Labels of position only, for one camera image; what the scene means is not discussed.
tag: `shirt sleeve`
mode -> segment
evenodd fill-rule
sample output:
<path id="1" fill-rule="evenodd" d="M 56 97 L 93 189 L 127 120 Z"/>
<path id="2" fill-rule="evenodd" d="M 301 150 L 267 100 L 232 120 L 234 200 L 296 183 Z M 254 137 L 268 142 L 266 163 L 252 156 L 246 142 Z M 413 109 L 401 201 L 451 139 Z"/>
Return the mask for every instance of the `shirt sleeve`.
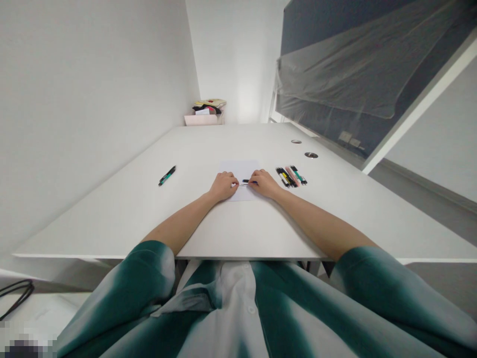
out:
<path id="1" fill-rule="evenodd" d="M 477 324 L 384 250 L 354 248 L 331 284 L 447 357 L 475 357 Z"/>
<path id="2" fill-rule="evenodd" d="M 111 336 L 113 329 L 139 320 L 155 304 L 164 304 L 171 295 L 174 270 L 174 254 L 168 246 L 158 241 L 138 244 L 108 273 L 61 332 L 58 357 L 105 332 L 108 334 L 104 336 Z"/>

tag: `black cable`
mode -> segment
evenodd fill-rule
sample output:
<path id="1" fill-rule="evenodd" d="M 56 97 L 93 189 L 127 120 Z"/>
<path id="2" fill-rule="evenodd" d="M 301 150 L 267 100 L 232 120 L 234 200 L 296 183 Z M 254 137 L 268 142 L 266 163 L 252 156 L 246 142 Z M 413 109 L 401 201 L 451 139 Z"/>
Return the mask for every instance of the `black cable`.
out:
<path id="1" fill-rule="evenodd" d="M 15 287 L 15 286 L 17 286 L 21 283 L 25 283 L 25 282 L 26 282 L 26 284 Z M 8 285 L 7 287 L 4 287 L 4 288 L 0 289 L 0 298 L 2 298 L 3 296 L 5 296 L 7 294 L 9 294 L 11 292 L 14 292 L 14 291 L 17 291 L 17 290 L 22 289 L 22 288 L 26 288 L 26 290 L 21 294 L 21 296 L 17 299 L 17 301 L 8 309 L 8 311 L 0 317 L 0 321 L 3 321 L 3 319 L 6 316 L 8 316 L 10 313 L 12 313 L 14 310 L 16 310 L 23 302 L 25 302 L 25 300 L 28 297 L 30 297 L 30 295 L 35 290 L 35 286 L 33 285 L 32 280 L 25 279 L 25 280 L 15 282 L 11 285 Z"/>

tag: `pen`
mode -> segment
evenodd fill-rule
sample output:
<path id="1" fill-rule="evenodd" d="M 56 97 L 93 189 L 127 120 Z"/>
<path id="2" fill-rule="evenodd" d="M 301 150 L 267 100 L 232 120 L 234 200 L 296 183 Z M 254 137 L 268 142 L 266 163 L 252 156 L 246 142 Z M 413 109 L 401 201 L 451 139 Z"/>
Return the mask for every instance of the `pen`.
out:
<path id="1" fill-rule="evenodd" d="M 293 181 L 297 184 L 297 186 L 300 186 L 298 182 L 298 178 L 296 177 L 295 173 L 290 169 L 290 167 L 285 167 L 285 170 L 287 171 L 288 175 L 293 179 Z"/>
<path id="2" fill-rule="evenodd" d="M 170 171 L 167 172 L 167 174 L 165 176 L 163 176 L 160 180 L 159 180 L 159 186 L 162 186 L 162 184 L 164 184 L 164 182 L 169 179 L 169 177 L 174 174 L 175 172 L 175 166 L 173 166 Z"/>
<path id="3" fill-rule="evenodd" d="M 292 177 L 289 176 L 283 168 L 280 168 L 280 172 L 283 174 L 283 176 L 286 178 L 286 180 L 290 183 L 291 186 L 298 187 L 298 185 L 295 183 Z"/>
<path id="4" fill-rule="evenodd" d="M 282 179 L 282 177 L 283 177 L 283 179 L 285 179 L 285 181 L 283 181 L 283 179 L 282 179 L 283 184 L 285 184 L 286 187 L 289 187 L 290 186 L 289 181 L 287 180 L 287 177 L 284 176 L 283 173 L 280 171 L 280 168 L 276 167 L 275 170 L 277 171 L 280 179 Z"/>
<path id="5" fill-rule="evenodd" d="M 298 179 L 300 179 L 300 181 L 302 182 L 303 185 L 306 185 L 308 184 L 307 180 L 305 179 L 304 176 L 301 176 L 299 173 L 298 173 L 298 169 L 296 166 L 290 166 L 290 168 L 293 170 L 293 172 L 297 175 Z"/>

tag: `baseboard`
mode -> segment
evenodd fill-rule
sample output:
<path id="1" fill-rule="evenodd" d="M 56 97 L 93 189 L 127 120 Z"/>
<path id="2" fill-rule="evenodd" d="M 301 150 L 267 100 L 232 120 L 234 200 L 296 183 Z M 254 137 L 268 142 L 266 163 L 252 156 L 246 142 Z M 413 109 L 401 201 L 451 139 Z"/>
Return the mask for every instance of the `baseboard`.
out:
<path id="1" fill-rule="evenodd" d="M 424 188 L 432 191 L 433 193 L 440 195 L 443 198 L 463 207 L 464 209 L 471 211 L 474 214 L 477 214 L 476 202 L 470 199 L 467 199 L 466 197 L 459 195 L 449 189 L 446 189 L 443 186 L 440 186 L 439 184 L 436 184 L 433 181 L 430 181 L 429 179 L 426 179 L 420 176 L 419 174 L 416 174 L 410 171 L 409 169 L 401 167 L 399 164 L 396 164 L 386 158 L 382 159 L 380 164 L 402 175 L 403 177 L 406 177 L 409 180 L 412 180 L 413 182 L 419 184 L 420 186 L 423 186 Z"/>

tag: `white paper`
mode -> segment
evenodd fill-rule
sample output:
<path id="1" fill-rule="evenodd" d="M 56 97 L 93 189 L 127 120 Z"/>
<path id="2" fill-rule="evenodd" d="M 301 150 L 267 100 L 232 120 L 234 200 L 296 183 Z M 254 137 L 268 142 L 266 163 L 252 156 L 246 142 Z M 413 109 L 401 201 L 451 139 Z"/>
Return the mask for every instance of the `white paper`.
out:
<path id="1" fill-rule="evenodd" d="M 248 161 L 224 161 L 219 164 L 219 173 L 221 172 L 232 172 L 234 176 L 238 179 L 240 184 L 245 184 L 242 182 L 244 179 L 250 179 L 252 173 L 260 169 L 260 164 L 256 160 Z M 258 194 L 255 190 L 245 186 L 239 186 L 234 195 L 228 198 L 226 201 L 249 201 L 249 200 L 261 200 L 262 196 Z"/>
<path id="2" fill-rule="evenodd" d="M 201 115 L 201 114 L 210 114 L 210 110 L 208 108 L 204 108 L 204 109 L 195 111 L 195 115 Z"/>

